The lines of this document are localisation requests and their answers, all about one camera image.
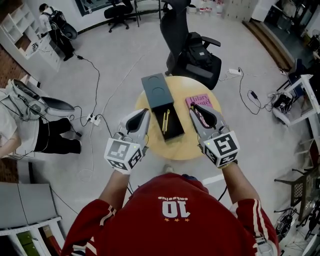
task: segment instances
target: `yellow table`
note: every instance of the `yellow table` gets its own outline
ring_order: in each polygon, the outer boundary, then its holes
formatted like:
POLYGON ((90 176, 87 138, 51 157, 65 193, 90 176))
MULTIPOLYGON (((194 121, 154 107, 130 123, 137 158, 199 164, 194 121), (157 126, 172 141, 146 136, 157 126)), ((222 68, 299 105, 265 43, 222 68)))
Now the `yellow table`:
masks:
MULTIPOLYGON (((189 160, 202 155, 198 147, 198 136, 189 116, 185 99, 200 94, 208 94, 213 108, 221 113, 221 107, 214 94, 202 83, 184 76, 169 76, 165 81, 174 99, 174 109, 182 124, 184 134, 165 142, 156 116, 151 113, 148 130, 148 147, 156 154, 172 160, 189 160)), ((138 97, 135 109, 150 110, 150 106, 143 91, 138 97)))

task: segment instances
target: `book cover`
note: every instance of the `book cover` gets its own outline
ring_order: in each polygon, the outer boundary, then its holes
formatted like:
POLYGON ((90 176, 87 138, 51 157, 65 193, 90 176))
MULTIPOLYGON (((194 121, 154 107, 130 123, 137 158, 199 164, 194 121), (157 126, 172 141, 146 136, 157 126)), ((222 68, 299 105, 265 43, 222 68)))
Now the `book cover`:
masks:
MULTIPOLYGON (((188 109, 190 109, 192 102, 194 102, 195 104, 198 104, 198 105, 204 105, 204 106, 208 106, 208 107, 213 108, 211 101, 209 99, 209 96, 206 93, 185 98, 185 103, 186 103, 188 109)), ((205 119, 203 118, 202 114, 200 114, 197 110, 195 110, 195 112, 197 113, 197 115, 200 116, 200 120, 202 121, 204 126, 209 127, 209 125, 205 122, 205 119)))
POLYGON ((209 99, 209 96, 206 93, 185 98, 185 103, 188 106, 188 109, 191 107, 192 102, 194 102, 195 104, 198 104, 198 105, 204 105, 204 106, 208 106, 210 108, 213 108, 211 101, 209 99))

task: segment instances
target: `black bag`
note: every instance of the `black bag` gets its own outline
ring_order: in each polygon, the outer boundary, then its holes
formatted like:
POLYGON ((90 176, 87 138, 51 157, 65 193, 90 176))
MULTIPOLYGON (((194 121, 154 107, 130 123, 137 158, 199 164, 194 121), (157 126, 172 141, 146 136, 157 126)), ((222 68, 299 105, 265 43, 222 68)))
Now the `black bag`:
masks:
POLYGON ((204 47, 201 35, 191 32, 186 40, 186 47, 182 51, 185 63, 192 64, 211 72, 213 66, 212 54, 204 47))
POLYGON ((49 8, 51 9, 52 14, 49 14, 45 11, 42 14, 48 16, 49 23, 53 30, 61 30, 67 23, 66 20, 63 18, 63 13, 59 10, 54 10, 51 6, 49 8))

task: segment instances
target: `black box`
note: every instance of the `black box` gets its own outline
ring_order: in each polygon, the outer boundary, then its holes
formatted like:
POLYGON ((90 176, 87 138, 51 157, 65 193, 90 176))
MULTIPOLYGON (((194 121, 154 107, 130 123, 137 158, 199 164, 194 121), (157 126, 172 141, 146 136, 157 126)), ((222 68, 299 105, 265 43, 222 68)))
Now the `black box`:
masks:
POLYGON ((151 111, 155 114, 160 130, 165 141, 178 137, 185 133, 174 107, 174 99, 162 73, 143 77, 142 85, 151 111), (162 131, 164 117, 167 117, 167 131, 162 131))

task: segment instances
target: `floor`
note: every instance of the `floor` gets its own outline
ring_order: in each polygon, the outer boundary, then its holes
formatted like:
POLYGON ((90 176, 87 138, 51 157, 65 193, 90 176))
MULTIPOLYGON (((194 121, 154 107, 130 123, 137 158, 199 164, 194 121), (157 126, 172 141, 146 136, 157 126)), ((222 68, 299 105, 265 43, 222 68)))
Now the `floor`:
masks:
MULTIPOLYGON (((72 42, 76 53, 93 62, 101 73, 95 112, 101 113, 114 94, 103 113, 113 133, 120 120, 134 110, 136 99, 143 91, 141 78, 166 71, 169 49, 160 32, 158 15, 141 18, 140 27, 132 22, 129 30, 120 26, 108 33, 108 25, 103 25, 81 34, 72 42)), ((268 93, 286 80, 265 48, 240 22, 196 14, 188 15, 187 19, 190 31, 221 42, 220 48, 212 45, 208 48, 222 60, 221 80, 229 68, 241 67, 246 74, 251 74, 244 77, 241 90, 243 99, 254 111, 257 111, 256 107, 246 97, 248 90, 254 90, 264 105, 269 101, 268 93)), ((95 105, 96 82, 97 72, 91 64, 73 57, 62 63, 59 73, 52 80, 43 82, 41 88, 52 97, 81 106, 86 116, 95 105)), ((258 115, 251 114, 240 99, 239 83, 239 77, 219 81, 213 93, 239 141, 239 166, 256 188, 264 210, 274 223, 278 216, 273 211, 290 198, 289 186, 275 183, 274 179, 300 164, 294 150, 299 141, 310 135, 304 121, 288 128, 264 109, 258 115)), ((109 138, 106 125, 102 122, 98 127, 82 127, 79 121, 74 120, 72 124, 83 133, 80 155, 50 155, 46 156, 47 161, 34 165, 37 181, 50 183, 55 192, 53 198, 57 213, 62 216, 65 234, 77 216, 66 204, 80 212, 100 195, 113 171, 103 157, 109 138)), ((189 161, 171 161, 149 150, 132 172, 133 190, 160 175, 166 163, 171 164, 177 173, 186 173, 199 180, 221 174, 205 156, 189 161)), ((207 188, 217 198, 223 192, 225 182, 220 180, 207 188)), ((231 206, 228 193, 221 202, 228 208, 231 206)))
POLYGON ((312 50, 304 46, 304 43, 298 36, 292 32, 287 33, 283 29, 274 26, 271 23, 264 22, 264 24, 278 37, 284 44, 289 53, 294 59, 302 59, 302 63, 309 68, 310 61, 314 59, 312 50))

